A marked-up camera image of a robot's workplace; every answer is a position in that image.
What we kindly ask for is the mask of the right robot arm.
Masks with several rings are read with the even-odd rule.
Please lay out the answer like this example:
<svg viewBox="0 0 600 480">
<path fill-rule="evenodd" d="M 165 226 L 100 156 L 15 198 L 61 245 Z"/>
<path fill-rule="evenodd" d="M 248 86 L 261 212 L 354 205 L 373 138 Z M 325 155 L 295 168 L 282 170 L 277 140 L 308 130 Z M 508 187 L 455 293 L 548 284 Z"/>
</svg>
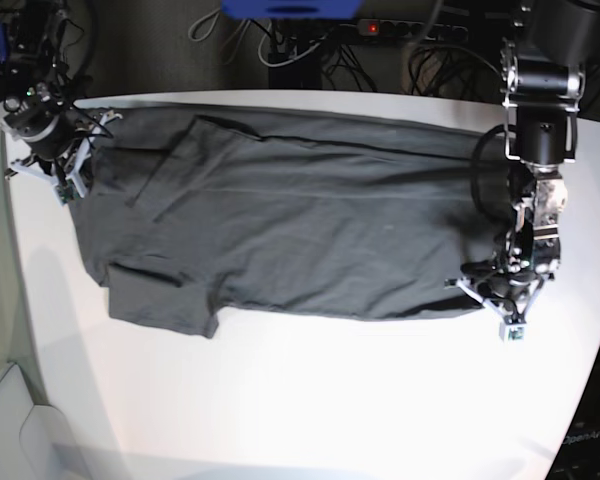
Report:
<svg viewBox="0 0 600 480">
<path fill-rule="evenodd" d="M 68 1 L 23 1 L 0 24 L 0 129 L 25 142 L 35 161 L 63 170 L 94 129 L 84 126 L 75 102 L 86 95 L 100 22 L 93 1 L 83 3 L 88 43 L 76 69 L 65 53 Z"/>
</svg>

